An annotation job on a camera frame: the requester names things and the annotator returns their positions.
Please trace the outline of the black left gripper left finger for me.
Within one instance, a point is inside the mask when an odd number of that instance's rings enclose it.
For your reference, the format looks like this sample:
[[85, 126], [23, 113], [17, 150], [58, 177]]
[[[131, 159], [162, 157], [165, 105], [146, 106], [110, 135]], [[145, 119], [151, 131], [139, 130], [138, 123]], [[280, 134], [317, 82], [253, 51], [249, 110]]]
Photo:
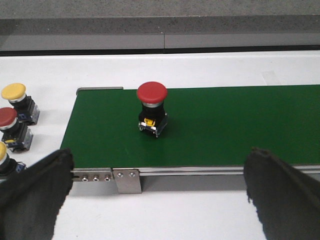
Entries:
[[73, 155], [57, 150], [0, 184], [0, 238], [50, 240], [73, 186]]

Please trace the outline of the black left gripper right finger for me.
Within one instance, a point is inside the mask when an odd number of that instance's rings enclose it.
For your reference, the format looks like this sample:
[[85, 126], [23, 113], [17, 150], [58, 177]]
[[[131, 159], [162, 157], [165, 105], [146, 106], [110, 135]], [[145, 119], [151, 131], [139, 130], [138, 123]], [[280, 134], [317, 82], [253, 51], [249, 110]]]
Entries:
[[319, 181], [257, 147], [247, 156], [243, 176], [266, 239], [320, 238]]

